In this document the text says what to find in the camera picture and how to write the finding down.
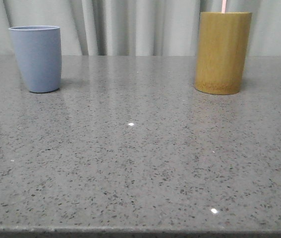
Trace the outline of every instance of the white curtain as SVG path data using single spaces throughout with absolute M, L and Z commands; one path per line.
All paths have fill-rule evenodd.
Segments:
M 201 11 L 222 0 L 0 0 L 0 54 L 8 27 L 58 25 L 64 55 L 193 56 Z M 253 13 L 248 55 L 281 56 L 281 0 L 227 0 Z

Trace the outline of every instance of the curtain fold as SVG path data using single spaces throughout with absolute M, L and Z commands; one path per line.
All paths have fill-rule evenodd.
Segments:
M 8 27 L 58 25 L 64 55 L 193 56 L 201 11 L 222 0 L 0 0 L 0 54 Z M 253 13 L 248 55 L 281 56 L 281 0 L 227 0 Z

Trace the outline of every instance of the straw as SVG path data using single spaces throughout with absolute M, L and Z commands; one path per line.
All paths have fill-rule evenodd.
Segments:
M 222 0 L 222 13 L 225 13 L 226 11 L 226 1 L 227 0 Z

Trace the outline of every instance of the bamboo cup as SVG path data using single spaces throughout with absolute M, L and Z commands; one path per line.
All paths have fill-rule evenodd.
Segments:
M 228 95 L 239 92 L 252 13 L 202 12 L 195 88 Z

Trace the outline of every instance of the gray speckled surface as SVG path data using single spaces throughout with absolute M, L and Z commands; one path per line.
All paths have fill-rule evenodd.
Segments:
M 33 94 L 0 56 L 0 232 L 281 232 L 281 57 L 230 96 L 194 64 L 68 56 Z

